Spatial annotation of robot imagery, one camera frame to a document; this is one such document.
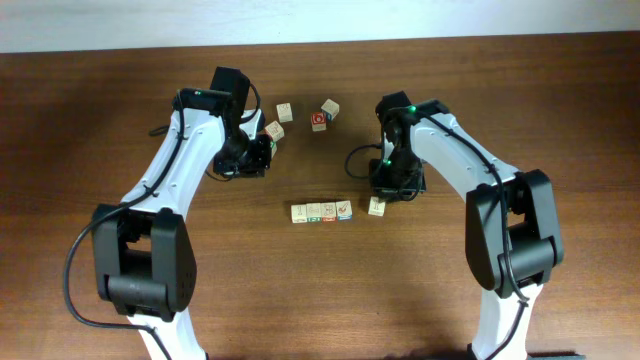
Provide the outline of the plain wooden block top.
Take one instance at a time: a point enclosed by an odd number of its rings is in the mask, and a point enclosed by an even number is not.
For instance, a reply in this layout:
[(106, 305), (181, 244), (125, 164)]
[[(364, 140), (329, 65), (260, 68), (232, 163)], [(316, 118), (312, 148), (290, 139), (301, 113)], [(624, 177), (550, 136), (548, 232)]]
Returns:
[(293, 112), (290, 103), (281, 103), (276, 105), (276, 111), (279, 122), (292, 122)]

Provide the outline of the wooden block blue side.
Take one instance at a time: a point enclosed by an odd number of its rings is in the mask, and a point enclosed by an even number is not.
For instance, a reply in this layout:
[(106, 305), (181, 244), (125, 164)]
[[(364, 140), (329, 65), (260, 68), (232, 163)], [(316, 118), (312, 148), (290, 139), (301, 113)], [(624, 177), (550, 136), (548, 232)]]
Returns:
[(339, 110), (339, 104), (331, 99), (327, 99), (321, 106), (321, 111), (324, 113), (328, 122), (333, 121), (337, 117)]

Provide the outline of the wooden block red drawing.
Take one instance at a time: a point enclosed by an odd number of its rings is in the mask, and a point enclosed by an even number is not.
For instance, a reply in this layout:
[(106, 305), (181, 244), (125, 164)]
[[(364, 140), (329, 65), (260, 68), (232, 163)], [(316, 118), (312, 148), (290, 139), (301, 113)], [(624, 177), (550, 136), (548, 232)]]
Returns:
[(270, 136), (273, 142), (279, 141), (285, 135), (284, 129), (278, 121), (271, 122), (264, 128), (264, 130), (265, 133)]

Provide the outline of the red faced wooden block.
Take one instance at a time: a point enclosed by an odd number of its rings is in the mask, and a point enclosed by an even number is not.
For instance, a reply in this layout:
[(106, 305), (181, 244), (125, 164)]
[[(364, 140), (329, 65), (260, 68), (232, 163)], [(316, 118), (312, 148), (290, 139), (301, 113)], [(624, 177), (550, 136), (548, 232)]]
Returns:
[(313, 132), (325, 131), (327, 129), (327, 119), (324, 112), (314, 112), (311, 114), (311, 127)]

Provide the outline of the wooden block blue corner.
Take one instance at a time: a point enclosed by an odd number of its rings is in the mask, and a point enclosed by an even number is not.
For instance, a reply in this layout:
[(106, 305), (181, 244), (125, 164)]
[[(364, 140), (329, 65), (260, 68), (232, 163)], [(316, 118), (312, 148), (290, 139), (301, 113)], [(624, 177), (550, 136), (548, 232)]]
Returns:
[(291, 206), (291, 219), (294, 224), (306, 223), (307, 206), (305, 204), (294, 204)]

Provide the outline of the wooden block blue edge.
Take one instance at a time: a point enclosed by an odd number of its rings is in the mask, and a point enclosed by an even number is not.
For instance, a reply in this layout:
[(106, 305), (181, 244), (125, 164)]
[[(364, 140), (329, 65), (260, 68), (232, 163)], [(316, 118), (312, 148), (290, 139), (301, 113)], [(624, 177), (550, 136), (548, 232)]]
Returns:
[(385, 213), (386, 202), (377, 196), (372, 196), (369, 201), (368, 214), (382, 217)]

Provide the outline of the wooden block red corner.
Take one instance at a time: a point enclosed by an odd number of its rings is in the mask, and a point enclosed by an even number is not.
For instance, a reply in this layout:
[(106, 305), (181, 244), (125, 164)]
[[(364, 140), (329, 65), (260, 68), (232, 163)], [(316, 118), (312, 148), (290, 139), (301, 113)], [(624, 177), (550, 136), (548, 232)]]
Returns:
[(335, 202), (321, 203), (321, 218), (323, 222), (334, 222), (337, 220), (337, 208)]

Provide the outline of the green faced wooden block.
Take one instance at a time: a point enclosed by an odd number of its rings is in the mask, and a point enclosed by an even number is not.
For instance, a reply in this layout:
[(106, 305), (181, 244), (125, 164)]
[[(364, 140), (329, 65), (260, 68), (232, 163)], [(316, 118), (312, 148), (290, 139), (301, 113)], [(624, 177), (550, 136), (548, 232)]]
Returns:
[(271, 148), (271, 159), (273, 160), (278, 150), (277, 143), (272, 141), (270, 144), (270, 148)]

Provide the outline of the wooden block green front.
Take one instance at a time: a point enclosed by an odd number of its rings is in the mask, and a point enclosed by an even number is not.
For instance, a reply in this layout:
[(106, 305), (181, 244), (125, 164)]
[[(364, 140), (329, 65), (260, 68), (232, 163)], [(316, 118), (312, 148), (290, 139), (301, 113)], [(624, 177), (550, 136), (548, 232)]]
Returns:
[(308, 222), (321, 222), (322, 221), (322, 211), (320, 203), (307, 203), (306, 204), (306, 215)]

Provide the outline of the wooden block blue front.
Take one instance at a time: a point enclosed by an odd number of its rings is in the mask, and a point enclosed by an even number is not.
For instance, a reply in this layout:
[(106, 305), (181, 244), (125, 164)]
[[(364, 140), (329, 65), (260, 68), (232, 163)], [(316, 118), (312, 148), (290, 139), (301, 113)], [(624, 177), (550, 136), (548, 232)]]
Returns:
[(337, 201), (335, 205), (339, 221), (350, 220), (353, 217), (352, 205), (349, 200)]

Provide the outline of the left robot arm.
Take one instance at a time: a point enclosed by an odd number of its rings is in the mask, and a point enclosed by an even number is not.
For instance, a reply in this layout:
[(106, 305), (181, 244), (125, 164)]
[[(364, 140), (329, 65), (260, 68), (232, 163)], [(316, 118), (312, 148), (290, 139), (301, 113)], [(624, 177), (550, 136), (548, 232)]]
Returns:
[(117, 205), (99, 205), (89, 225), (99, 297), (127, 318), (154, 359), (205, 359), (188, 306), (197, 264), (186, 218), (207, 172), (221, 181), (269, 169), (261, 109), (246, 109), (254, 84), (216, 69), (207, 89), (183, 88), (166, 137), (140, 181)]

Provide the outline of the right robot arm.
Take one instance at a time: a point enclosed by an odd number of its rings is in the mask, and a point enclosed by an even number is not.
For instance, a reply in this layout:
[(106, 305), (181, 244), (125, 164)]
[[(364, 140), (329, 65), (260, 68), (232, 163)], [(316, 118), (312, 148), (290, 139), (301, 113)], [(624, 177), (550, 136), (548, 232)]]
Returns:
[(381, 202), (425, 192), (425, 166), (464, 200), (465, 256), (482, 289), (472, 359), (526, 359), (533, 305), (564, 259), (551, 180), (522, 172), (469, 136), (439, 100), (412, 103), (404, 92), (382, 97), (379, 158), (369, 179)]

